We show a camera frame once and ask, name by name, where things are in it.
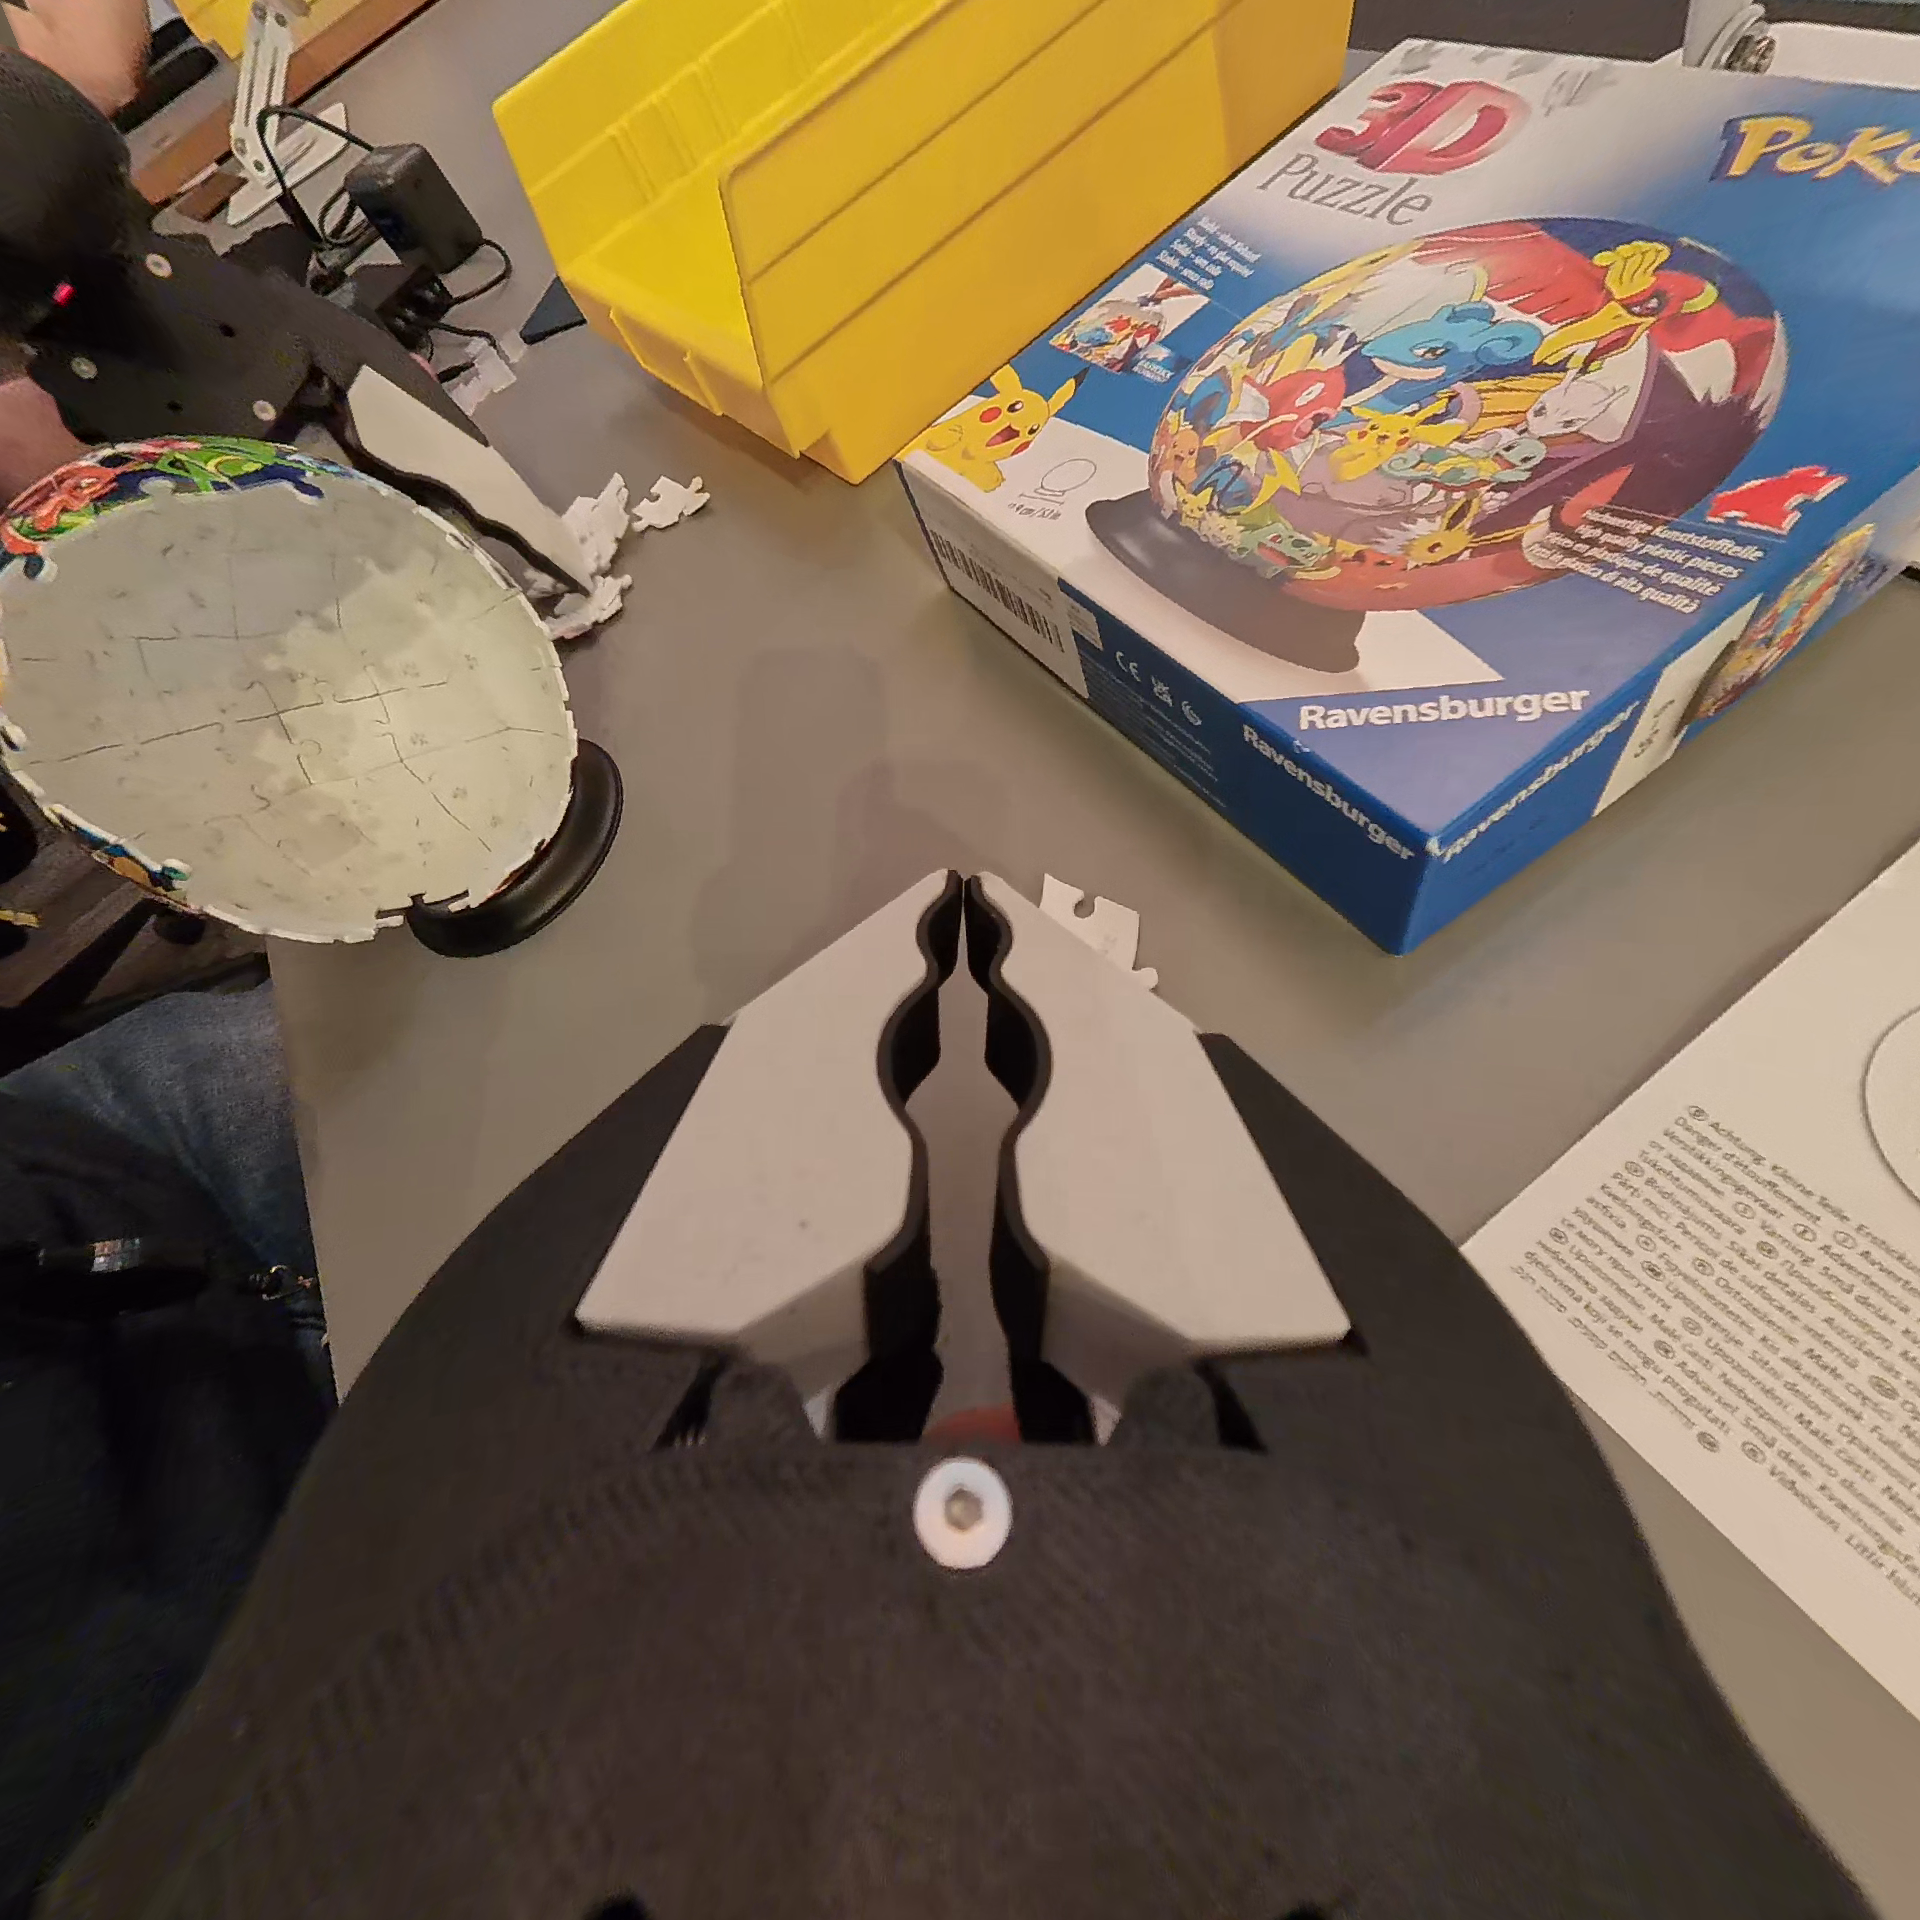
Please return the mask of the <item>black electronic device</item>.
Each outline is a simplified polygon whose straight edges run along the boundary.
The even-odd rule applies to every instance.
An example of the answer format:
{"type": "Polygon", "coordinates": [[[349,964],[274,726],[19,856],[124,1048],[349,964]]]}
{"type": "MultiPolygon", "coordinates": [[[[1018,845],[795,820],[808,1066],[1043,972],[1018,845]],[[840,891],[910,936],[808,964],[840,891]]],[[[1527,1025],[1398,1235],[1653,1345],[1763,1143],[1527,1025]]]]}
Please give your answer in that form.
{"type": "Polygon", "coordinates": [[[344,194],[408,266],[451,273],[485,248],[468,201],[415,140],[365,147],[344,177],[344,194]]]}

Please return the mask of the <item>black round ball stand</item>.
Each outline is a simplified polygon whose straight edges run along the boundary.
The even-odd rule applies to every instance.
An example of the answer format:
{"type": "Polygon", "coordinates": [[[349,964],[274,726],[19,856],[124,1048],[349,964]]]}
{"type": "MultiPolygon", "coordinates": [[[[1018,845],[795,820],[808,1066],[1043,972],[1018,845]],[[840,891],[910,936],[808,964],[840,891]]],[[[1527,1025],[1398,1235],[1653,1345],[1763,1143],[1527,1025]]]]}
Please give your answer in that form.
{"type": "Polygon", "coordinates": [[[437,956],[507,952],[577,903],[617,848],[622,779],[608,751],[577,742],[556,834],[485,899],[411,899],[401,925],[437,956]]]}

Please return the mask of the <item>person's left hand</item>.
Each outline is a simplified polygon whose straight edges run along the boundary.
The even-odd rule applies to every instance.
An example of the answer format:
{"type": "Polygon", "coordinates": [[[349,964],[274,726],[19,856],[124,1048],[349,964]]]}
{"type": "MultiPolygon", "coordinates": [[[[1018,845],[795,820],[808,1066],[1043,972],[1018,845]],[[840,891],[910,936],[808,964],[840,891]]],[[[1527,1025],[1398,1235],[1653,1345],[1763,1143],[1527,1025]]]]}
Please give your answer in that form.
{"type": "Polygon", "coordinates": [[[39,486],[47,476],[80,461],[87,442],[80,442],[59,404],[30,377],[16,377],[0,392],[4,427],[0,427],[0,486],[4,506],[39,486]]]}

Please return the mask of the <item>white joined puzzle pieces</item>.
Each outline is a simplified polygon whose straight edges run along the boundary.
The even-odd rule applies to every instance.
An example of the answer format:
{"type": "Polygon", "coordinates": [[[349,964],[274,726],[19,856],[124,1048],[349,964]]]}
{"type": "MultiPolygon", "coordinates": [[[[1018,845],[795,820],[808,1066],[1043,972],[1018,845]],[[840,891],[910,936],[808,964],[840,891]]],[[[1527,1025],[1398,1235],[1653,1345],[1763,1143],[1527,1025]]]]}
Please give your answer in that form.
{"type": "Polygon", "coordinates": [[[1139,964],[1139,915],[1134,906],[1091,896],[1064,877],[1045,877],[1038,906],[1142,991],[1159,991],[1159,972],[1139,964]]]}

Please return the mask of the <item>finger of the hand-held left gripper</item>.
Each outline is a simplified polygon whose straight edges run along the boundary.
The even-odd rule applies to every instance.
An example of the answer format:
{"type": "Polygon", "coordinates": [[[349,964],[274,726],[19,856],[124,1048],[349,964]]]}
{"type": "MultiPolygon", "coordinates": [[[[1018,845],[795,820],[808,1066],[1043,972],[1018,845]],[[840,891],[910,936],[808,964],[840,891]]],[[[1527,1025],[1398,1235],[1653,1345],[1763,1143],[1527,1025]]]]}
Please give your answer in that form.
{"type": "Polygon", "coordinates": [[[472,427],[426,365],[320,371],[320,427],[344,465],[507,545],[571,590],[595,588],[588,545],[472,427]]]}

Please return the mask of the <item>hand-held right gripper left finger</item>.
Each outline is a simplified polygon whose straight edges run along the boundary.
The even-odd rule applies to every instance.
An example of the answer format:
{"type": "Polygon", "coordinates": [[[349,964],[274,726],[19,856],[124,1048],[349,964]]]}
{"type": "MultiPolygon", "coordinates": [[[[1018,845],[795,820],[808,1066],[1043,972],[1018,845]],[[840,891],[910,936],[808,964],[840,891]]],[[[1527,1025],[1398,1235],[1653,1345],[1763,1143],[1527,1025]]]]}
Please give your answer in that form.
{"type": "Polygon", "coordinates": [[[588,1332],[780,1368],[846,1442],[922,1437],[943,1386],[929,1146],[963,881],[910,882],[726,1027],[595,1271],[588,1332]]]}

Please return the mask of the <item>person's blue jeans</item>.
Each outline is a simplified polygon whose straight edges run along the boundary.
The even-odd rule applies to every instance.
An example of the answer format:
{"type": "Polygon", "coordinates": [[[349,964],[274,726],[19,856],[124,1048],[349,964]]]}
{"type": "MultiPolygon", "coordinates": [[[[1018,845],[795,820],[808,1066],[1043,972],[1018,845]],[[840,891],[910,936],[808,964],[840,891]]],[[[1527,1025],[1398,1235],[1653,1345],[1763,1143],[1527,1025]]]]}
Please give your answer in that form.
{"type": "Polygon", "coordinates": [[[274,986],[169,991],[4,1076],[4,1094],[86,1119],[206,1188],[285,1301],[323,1403],[338,1403],[274,986]]]}

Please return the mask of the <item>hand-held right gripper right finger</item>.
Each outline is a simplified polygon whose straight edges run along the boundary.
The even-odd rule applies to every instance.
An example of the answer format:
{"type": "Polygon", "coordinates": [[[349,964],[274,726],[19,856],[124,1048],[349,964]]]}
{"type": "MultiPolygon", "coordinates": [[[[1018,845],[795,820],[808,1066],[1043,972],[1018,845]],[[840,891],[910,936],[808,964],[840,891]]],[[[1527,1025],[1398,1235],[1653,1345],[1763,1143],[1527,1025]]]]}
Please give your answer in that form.
{"type": "Polygon", "coordinates": [[[1350,1338],[1205,1034],[1002,877],[963,891],[1014,1100],[990,1280],[1024,1442],[1091,1447],[1139,1378],[1350,1338]]]}

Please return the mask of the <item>white printed paper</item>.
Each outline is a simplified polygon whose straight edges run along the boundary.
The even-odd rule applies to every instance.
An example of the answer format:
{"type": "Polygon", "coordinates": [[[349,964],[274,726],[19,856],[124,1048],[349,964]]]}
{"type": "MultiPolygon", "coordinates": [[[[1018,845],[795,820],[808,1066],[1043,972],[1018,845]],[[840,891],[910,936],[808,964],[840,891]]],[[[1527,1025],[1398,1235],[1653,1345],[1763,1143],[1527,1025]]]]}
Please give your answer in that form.
{"type": "Polygon", "coordinates": [[[1462,1251],[1561,1386],[1917,1712],[1917,853],[1462,1251]]]}

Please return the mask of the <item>colourful puzzle ball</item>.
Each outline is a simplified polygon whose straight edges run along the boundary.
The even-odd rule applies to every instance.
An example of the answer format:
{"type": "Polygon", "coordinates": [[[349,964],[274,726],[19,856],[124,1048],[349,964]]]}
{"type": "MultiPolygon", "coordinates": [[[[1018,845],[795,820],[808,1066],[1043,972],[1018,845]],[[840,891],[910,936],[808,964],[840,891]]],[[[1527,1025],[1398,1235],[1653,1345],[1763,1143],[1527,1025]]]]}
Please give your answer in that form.
{"type": "Polygon", "coordinates": [[[4,506],[4,773],[119,877],[285,943],[472,906],[558,834],[564,663],[463,528],[254,441],[4,506]]]}

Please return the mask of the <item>yellow cardboard box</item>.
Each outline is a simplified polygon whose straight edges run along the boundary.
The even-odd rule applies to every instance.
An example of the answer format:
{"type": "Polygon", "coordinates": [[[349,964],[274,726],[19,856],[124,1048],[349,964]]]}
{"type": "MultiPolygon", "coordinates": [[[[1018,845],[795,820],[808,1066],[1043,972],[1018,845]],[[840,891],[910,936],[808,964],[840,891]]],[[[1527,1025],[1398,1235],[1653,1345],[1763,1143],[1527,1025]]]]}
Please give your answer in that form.
{"type": "Polygon", "coordinates": [[[1318,105],[1350,3],[621,3],[493,115],[649,377],[890,465],[1318,105]]]}

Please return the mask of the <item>blue white puzzle box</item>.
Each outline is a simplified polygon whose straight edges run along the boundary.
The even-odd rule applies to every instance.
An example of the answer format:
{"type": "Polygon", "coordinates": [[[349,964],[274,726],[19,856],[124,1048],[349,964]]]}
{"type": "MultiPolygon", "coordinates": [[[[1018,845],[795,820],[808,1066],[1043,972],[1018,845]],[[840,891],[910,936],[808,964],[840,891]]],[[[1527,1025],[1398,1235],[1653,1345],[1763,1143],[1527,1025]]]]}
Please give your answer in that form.
{"type": "Polygon", "coordinates": [[[910,449],[955,595],[1386,952],[1917,569],[1917,36],[1406,40],[910,449]]]}

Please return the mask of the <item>metal key clip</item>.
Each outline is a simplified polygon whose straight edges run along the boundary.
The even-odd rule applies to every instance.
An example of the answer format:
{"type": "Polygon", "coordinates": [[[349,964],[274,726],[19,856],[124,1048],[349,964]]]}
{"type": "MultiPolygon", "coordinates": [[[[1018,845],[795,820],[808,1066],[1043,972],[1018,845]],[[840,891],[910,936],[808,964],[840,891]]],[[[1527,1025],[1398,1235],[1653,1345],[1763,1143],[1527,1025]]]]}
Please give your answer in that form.
{"type": "Polygon", "coordinates": [[[87,1320],[185,1304],[213,1287],[261,1301],[318,1294],[320,1280],[288,1262],[236,1262],[216,1248],[159,1235],[24,1246],[4,1251],[4,1298],[20,1313],[87,1320]]]}

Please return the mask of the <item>white desk stand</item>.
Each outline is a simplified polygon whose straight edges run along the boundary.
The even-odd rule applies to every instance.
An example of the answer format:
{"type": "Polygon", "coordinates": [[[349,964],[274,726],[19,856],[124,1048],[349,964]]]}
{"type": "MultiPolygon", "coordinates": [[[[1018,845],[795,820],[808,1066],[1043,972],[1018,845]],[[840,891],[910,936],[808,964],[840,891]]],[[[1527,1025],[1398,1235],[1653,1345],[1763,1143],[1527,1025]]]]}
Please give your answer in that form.
{"type": "Polygon", "coordinates": [[[254,3],[244,59],[236,64],[236,100],[228,108],[228,156],[240,187],[227,207],[228,230],[248,230],[277,207],[297,187],[365,147],[349,126],[349,108],[304,108],[297,59],[323,52],[323,40],[353,30],[365,3],[254,3]]]}

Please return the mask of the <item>heap of white puzzle pieces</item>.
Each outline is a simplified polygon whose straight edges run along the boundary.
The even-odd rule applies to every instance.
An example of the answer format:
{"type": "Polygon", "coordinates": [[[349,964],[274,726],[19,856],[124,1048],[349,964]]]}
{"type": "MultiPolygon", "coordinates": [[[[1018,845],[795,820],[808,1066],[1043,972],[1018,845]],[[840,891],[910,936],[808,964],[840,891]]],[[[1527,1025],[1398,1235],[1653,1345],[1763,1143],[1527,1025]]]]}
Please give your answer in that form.
{"type": "Polygon", "coordinates": [[[693,476],[678,483],[663,476],[643,496],[635,496],[629,483],[617,470],[597,496],[581,496],[567,506],[564,525],[581,540],[590,585],[588,590],[567,590],[543,625],[553,643],[577,643],[611,623],[635,577],[622,569],[622,554],[635,540],[667,530],[710,504],[708,483],[693,476]]]}

